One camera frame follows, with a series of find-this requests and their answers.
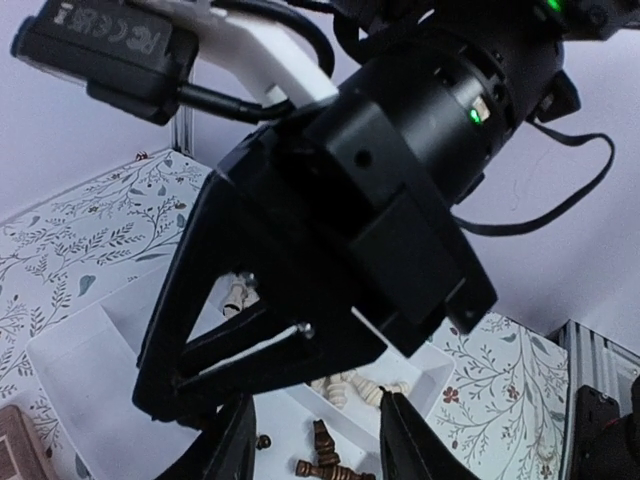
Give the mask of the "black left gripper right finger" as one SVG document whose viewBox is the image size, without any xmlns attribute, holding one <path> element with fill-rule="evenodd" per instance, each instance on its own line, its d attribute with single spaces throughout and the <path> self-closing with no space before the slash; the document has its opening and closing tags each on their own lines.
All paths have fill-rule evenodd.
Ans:
<svg viewBox="0 0 640 480">
<path fill-rule="evenodd" d="M 385 480 L 478 480 L 460 463 L 401 393 L 384 390 L 380 457 Z"/>
</svg>

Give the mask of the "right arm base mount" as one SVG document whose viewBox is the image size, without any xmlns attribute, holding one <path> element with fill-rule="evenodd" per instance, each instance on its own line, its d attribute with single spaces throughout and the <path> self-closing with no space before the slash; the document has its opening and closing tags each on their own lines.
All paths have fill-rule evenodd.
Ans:
<svg viewBox="0 0 640 480">
<path fill-rule="evenodd" d="M 632 411 L 593 387 L 578 389 L 571 479 L 639 478 L 639 378 L 631 386 Z"/>
</svg>

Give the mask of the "wooden chessboard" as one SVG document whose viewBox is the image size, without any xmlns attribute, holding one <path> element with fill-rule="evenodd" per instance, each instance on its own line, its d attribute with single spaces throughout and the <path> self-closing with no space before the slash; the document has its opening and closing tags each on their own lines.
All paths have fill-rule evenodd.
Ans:
<svg viewBox="0 0 640 480">
<path fill-rule="evenodd" d="M 42 453 L 36 447 L 20 409 L 1 409 L 1 479 L 48 479 Z"/>
</svg>

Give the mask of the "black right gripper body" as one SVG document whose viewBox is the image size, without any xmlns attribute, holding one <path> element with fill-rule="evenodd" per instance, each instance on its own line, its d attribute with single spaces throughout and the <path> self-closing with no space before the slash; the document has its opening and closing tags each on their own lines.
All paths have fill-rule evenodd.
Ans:
<svg viewBox="0 0 640 480">
<path fill-rule="evenodd" d="M 451 208 L 522 123 L 579 109 L 567 26 L 560 1 L 441 1 L 357 42 L 332 103 L 226 160 L 269 319 L 308 322 L 335 357 L 412 354 L 444 320 L 473 330 L 496 291 Z"/>
</svg>

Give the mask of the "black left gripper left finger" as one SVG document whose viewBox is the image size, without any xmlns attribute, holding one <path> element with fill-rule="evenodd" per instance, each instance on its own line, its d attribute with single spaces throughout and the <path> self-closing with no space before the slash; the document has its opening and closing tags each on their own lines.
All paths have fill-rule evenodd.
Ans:
<svg viewBox="0 0 640 480">
<path fill-rule="evenodd" d="M 257 419 L 254 399 L 242 394 L 225 404 L 159 480 L 245 480 L 255 472 Z"/>
</svg>

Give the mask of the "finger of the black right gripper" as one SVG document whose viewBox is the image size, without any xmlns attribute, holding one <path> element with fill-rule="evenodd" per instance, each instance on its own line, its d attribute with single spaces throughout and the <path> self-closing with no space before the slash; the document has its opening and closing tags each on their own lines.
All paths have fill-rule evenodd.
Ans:
<svg viewBox="0 0 640 480">
<path fill-rule="evenodd" d="M 216 281 L 250 273 L 257 300 L 202 335 Z M 376 360 L 385 343 L 352 312 L 355 279 L 302 224 L 277 225 L 224 177 L 206 179 L 162 285 L 138 357 L 136 407 L 171 422 Z"/>
</svg>

